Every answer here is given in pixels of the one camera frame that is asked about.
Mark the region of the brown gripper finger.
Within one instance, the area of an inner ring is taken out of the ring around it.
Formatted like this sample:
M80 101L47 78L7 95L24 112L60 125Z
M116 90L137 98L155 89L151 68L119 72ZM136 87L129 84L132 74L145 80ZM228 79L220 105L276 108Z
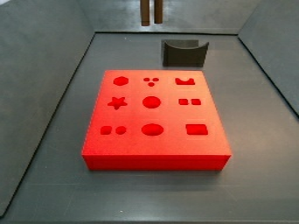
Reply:
M163 6L164 0L153 0L153 22L156 24L163 23Z
M149 0L140 0L141 26L149 25Z

